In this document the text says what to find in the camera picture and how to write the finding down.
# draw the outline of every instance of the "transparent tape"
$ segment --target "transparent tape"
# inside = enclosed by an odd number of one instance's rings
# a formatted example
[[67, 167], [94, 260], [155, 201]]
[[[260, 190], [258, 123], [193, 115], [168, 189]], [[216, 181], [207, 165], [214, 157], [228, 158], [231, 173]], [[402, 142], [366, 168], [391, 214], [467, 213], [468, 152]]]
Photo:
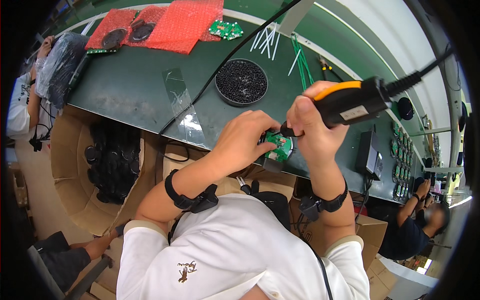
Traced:
[[[192, 102], [187, 86], [180, 68], [163, 71], [162, 76], [173, 113], [176, 115]], [[180, 140], [206, 148], [204, 132], [193, 106], [179, 115], [175, 119], [175, 123], [180, 132]]]

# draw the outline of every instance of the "yellow soldering iron handle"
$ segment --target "yellow soldering iron handle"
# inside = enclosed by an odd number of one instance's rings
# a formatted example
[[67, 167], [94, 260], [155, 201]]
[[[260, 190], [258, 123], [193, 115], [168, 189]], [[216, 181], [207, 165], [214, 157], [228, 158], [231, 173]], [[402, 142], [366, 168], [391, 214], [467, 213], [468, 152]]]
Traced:
[[345, 81], [321, 91], [313, 103], [328, 128], [371, 119], [390, 106], [383, 80]]

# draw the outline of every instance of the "shorts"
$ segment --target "shorts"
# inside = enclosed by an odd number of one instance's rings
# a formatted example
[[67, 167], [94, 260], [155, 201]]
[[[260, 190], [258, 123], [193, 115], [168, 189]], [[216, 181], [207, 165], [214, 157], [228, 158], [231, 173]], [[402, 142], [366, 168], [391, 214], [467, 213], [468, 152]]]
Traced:
[[90, 263], [85, 248], [70, 249], [63, 233], [55, 232], [34, 245], [62, 292], [67, 292], [80, 272]]

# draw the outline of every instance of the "embroidered logo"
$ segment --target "embroidered logo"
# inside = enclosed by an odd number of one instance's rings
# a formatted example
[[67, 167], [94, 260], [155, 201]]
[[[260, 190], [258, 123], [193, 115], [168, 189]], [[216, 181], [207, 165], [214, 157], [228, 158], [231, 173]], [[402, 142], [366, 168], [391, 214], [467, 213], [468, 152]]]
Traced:
[[184, 283], [185, 281], [187, 281], [187, 274], [188, 273], [193, 273], [197, 270], [197, 269], [195, 269], [195, 266], [197, 266], [197, 264], [195, 264], [195, 261], [192, 261], [189, 264], [178, 263], [177, 266], [183, 267], [181, 270], [179, 270], [179, 273], [181, 275], [181, 277], [179, 278], [179, 282], [181, 282], [181, 283]]

